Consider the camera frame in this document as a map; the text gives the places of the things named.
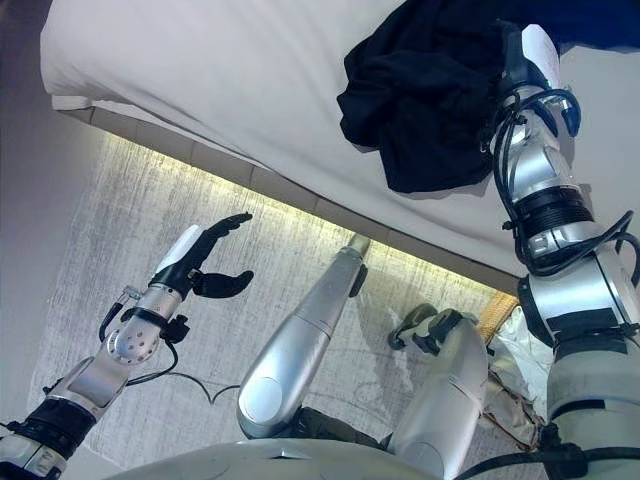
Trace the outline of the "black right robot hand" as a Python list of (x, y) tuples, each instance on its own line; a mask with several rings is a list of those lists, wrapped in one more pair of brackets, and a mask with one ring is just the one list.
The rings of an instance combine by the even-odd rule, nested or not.
[(503, 72), (498, 93), (505, 97), (520, 88), (548, 91), (561, 86), (559, 54), (547, 32), (538, 24), (524, 29), (498, 20), (502, 40)]

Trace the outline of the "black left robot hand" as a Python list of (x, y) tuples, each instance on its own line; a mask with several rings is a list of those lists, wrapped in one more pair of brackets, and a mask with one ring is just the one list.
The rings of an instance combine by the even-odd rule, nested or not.
[(231, 298), (240, 294), (253, 280), (253, 271), (229, 276), (203, 273), (201, 267), (221, 238), (251, 219), (252, 215), (245, 212), (224, 218), (207, 229), (199, 225), (190, 226), (166, 253), (149, 284), (164, 285), (177, 292), (182, 300), (191, 292), (211, 299)]

